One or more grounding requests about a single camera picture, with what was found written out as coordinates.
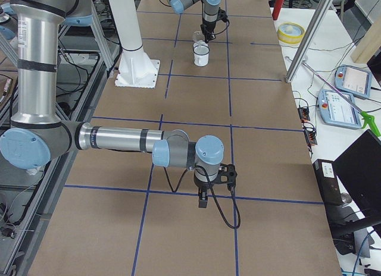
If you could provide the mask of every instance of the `black connector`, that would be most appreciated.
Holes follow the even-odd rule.
[[[0,231],[1,231],[1,234],[5,237],[10,237],[12,239],[16,237],[16,233],[14,232],[12,228],[1,227]]]
[[[221,164],[220,171],[213,184],[226,184],[227,189],[231,192],[232,188],[236,187],[237,172],[236,167],[233,164]]]

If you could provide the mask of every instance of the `yellow tape roll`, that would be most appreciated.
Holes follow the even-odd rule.
[[[299,43],[305,33],[302,26],[292,22],[282,23],[278,28],[278,39],[287,44]]]

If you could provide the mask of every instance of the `wooden board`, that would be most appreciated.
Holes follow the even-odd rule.
[[[231,26],[199,68],[192,34],[201,5],[175,15],[142,0],[145,51],[161,60],[156,88],[109,80],[92,124],[221,138],[224,162],[238,171],[241,228],[225,226],[212,198],[197,208],[192,173],[172,194],[149,155],[80,152],[29,275],[339,275],[267,0],[221,7]],[[182,170],[169,173],[174,183]],[[216,193],[234,223],[229,192]]]

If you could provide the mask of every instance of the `red object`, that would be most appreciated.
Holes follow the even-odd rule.
[[[280,9],[282,8],[282,5],[283,5],[284,1],[285,0],[276,0],[275,6],[274,6],[274,10],[273,10],[273,20],[277,20],[278,19],[278,16],[279,16],[279,13],[280,13]]]

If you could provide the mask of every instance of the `grid of blue tape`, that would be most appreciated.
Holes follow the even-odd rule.
[[[227,0],[225,0],[225,10],[227,11]],[[152,13],[152,14],[171,14],[172,12],[155,12],[155,11],[138,11],[138,12],[145,12],[145,13]],[[143,38],[143,40],[167,40],[167,41],[173,41],[174,47],[176,47],[177,42],[191,42],[191,40],[180,40],[179,37],[179,29],[181,25],[181,19],[183,15],[198,15],[200,14],[193,14],[193,13],[186,13],[179,16],[179,22],[177,25],[176,30],[176,37],[175,39],[160,39],[160,38]],[[253,18],[271,18],[271,16],[255,16],[255,15],[230,15],[230,17],[253,17]],[[173,74],[172,68],[173,68],[173,60],[171,60],[170,64],[170,70],[168,74],[159,74],[160,76],[167,76],[167,86],[165,89],[165,98],[168,97],[169,87],[170,87],[170,79],[171,77],[197,77],[197,78],[206,78],[206,79],[227,79],[228,85],[229,85],[229,114],[232,116],[232,99],[231,99],[231,87],[230,87],[230,81],[231,80],[265,80],[265,81],[280,81],[279,79],[252,79],[252,78],[236,78],[230,76],[230,59],[229,59],[229,45],[231,42],[229,42],[229,29],[226,30],[226,41],[225,42],[212,42],[212,43],[225,43],[226,44],[226,51],[227,51],[227,77],[213,77],[213,76],[192,76],[192,75],[180,75],[180,74]],[[263,44],[263,43],[251,43],[252,45],[267,45],[272,46],[275,44]],[[294,131],[294,132],[303,132],[302,130],[293,130],[293,129],[286,129],[286,128],[267,128],[267,127],[252,127],[252,126],[236,126],[233,124],[204,124],[204,123],[183,123],[183,122],[176,122],[176,121],[165,121],[163,114],[160,116],[160,120],[143,120],[143,119],[133,119],[133,118],[118,118],[118,117],[93,117],[97,119],[106,119],[106,120],[122,120],[122,121],[140,121],[140,122],[147,122],[147,123],[158,123],[159,124],[159,130],[161,129],[163,124],[184,124],[184,125],[190,125],[190,126],[210,126],[210,127],[225,127],[230,129],[230,146],[231,146],[231,160],[234,164],[234,142],[233,142],[233,129],[234,128],[252,128],[257,130],[277,130],[277,131]],[[135,250],[135,257],[133,262],[133,268],[131,272],[131,276],[135,276],[136,266],[138,262],[138,256],[139,256],[139,248],[140,248],[140,242],[142,239],[142,233],[143,233],[143,227],[145,222],[145,215],[146,215],[146,209],[148,206],[149,201],[149,194],[164,194],[164,195],[180,195],[180,196],[195,196],[197,197],[197,194],[193,193],[172,193],[172,192],[166,192],[166,191],[160,191],[160,190],[151,190],[151,181],[152,181],[152,172],[153,172],[154,166],[151,167],[151,171],[149,173],[149,181],[148,186],[146,190],[140,190],[140,189],[126,189],[126,188],[115,188],[115,187],[96,187],[96,186],[81,186],[81,185],[65,185],[69,188],[81,188],[81,189],[96,189],[96,190],[117,190],[117,191],[125,191],[125,192],[138,192],[138,193],[145,193],[145,202],[143,207],[143,214],[142,219],[140,222],[140,228],[139,228],[139,235],[138,235],[138,241],[136,243],[136,250]],[[228,196],[222,196],[218,195],[218,198],[230,198]],[[259,198],[259,197],[243,197],[243,196],[237,196],[236,197],[239,200],[250,200],[250,201],[263,201],[263,202],[279,202],[279,203],[298,203],[298,204],[307,204],[307,205],[323,205],[322,202],[312,202],[312,201],[305,201],[305,200],[285,200],[285,199],[268,199],[268,198]],[[237,224],[235,209],[234,209],[234,224]],[[238,231],[234,230],[234,241],[235,241],[235,274],[236,276],[239,276],[239,254],[238,254]]]

